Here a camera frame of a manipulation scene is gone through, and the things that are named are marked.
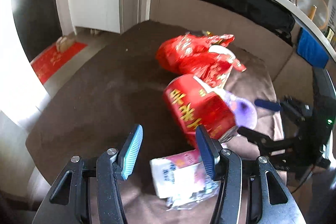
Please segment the purple white wrapper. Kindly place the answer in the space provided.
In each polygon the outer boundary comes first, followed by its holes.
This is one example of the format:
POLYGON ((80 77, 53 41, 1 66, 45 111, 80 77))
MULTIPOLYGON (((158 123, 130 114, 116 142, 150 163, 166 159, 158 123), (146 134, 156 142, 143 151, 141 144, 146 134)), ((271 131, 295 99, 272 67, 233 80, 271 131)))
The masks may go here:
POLYGON ((224 89, 216 89, 215 92, 233 112, 238 127, 246 127, 251 130, 255 129, 257 125, 257 111, 254 104, 224 89))

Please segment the Kleenex tissue pack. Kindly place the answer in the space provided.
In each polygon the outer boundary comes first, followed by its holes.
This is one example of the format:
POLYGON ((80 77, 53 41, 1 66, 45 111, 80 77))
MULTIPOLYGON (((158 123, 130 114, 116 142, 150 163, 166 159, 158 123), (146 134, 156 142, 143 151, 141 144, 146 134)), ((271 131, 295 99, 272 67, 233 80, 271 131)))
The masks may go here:
POLYGON ((207 175, 197 149, 152 159, 150 168, 159 198, 190 197, 206 188, 207 175))

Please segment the red soda can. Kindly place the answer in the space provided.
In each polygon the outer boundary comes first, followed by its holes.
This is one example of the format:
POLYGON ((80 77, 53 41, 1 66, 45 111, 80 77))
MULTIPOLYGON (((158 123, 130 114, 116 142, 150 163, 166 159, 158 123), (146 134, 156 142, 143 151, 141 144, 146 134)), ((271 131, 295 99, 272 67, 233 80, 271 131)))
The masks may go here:
POLYGON ((173 79, 165 88, 163 99, 194 148, 197 148, 195 132, 199 125, 217 140, 228 136, 236 126, 235 115, 228 105, 197 76, 188 74, 173 79))

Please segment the red foil snack bag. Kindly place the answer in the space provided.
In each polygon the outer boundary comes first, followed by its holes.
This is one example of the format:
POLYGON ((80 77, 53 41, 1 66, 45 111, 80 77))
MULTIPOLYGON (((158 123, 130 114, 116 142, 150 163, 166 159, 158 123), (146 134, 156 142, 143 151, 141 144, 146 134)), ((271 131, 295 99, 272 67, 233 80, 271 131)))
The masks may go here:
POLYGON ((246 70, 227 48, 234 39, 233 34, 196 36, 187 33, 163 42, 155 58, 169 72, 195 75, 212 88, 223 88, 232 69, 246 70))

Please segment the clear silver plastic wrapper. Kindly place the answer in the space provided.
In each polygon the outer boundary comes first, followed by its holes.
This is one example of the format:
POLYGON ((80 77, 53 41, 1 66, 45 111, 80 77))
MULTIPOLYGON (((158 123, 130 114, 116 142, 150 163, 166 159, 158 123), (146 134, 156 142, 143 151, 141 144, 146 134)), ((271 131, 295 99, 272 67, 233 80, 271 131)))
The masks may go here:
POLYGON ((217 196, 220 184, 219 181, 206 178, 203 189, 191 194, 179 194, 176 197, 169 197, 166 201, 167 210, 190 210, 201 202, 217 196))

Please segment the blue towel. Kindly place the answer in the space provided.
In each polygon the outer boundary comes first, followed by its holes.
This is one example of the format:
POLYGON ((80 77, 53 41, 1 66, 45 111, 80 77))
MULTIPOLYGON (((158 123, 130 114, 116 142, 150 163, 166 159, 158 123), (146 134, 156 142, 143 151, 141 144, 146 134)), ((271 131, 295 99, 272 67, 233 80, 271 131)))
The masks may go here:
POLYGON ((329 61, 329 55, 324 47, 303 28, 299 31, 296 51, 312 67, 324 69, 329 61))

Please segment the glass lid orange rim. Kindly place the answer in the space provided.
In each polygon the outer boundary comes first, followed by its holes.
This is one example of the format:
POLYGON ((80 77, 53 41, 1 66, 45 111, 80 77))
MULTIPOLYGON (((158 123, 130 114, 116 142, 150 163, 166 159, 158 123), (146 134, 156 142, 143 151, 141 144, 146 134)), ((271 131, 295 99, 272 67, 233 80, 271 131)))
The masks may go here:
POLYGON ((295 0, 295 5, 320 29, 327 26, 329 12, 324 0, 295 0))

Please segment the red doormat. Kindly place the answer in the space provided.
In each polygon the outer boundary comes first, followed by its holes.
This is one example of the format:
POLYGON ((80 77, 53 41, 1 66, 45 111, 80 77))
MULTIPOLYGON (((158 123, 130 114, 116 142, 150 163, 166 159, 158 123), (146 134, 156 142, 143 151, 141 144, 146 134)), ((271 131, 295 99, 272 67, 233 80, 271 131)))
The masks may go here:
POLYGON ((65 52, 58 52, 56 45, 53 44, 35 57, 30 64, 44 85, 65 63, 86 47, 87 45, 84 43, 74 42, 65 52))

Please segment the black refrigerator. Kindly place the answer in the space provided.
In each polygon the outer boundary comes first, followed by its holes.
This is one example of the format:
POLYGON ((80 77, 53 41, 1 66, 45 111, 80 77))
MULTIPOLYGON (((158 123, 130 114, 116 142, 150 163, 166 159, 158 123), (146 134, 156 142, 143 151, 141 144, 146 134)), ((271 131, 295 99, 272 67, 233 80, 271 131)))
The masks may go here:
POLYGON ((29 61, 62 35, 56 0, 11 0, 15 27, 29 61))

